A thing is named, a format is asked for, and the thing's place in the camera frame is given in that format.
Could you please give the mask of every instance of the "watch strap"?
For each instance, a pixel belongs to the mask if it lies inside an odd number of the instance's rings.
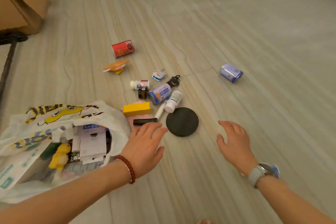
[[[261,166],[255,166],[252,171],[250,172],[249,175],[249,183],[251,184],[251,186],[253,186],[254,188],[256,187],[256,184],[258,182],[258,180],[265,176],[265,171],[261,168]]]

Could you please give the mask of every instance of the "yellow box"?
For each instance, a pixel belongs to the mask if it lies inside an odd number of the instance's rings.
[[[123,113],[126,117],[150,114],[152,112],[149,102],[124,105]]]

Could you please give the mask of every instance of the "black round pad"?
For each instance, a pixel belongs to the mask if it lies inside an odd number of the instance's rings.
[[[198,116],[187,107],[176,108],[173,113],[168,114],[166,125],[175,136],[190,136],[198,127]]]

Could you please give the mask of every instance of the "blue can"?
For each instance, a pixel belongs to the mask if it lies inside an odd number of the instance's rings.
[[[243,72],[236,67],[234,67],[232,64],[226,63],[224,66],[222,66],[222,69],[220,70],[220,74],[230,82],[234,83],[239,77],[243,75]]]

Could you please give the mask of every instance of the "red can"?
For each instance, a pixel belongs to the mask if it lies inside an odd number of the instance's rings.
[[[135,51],[134,45],[131,40],[127,40],[118,44],[112,45],[114,57],[120,58],[121,56],[133,53]]]

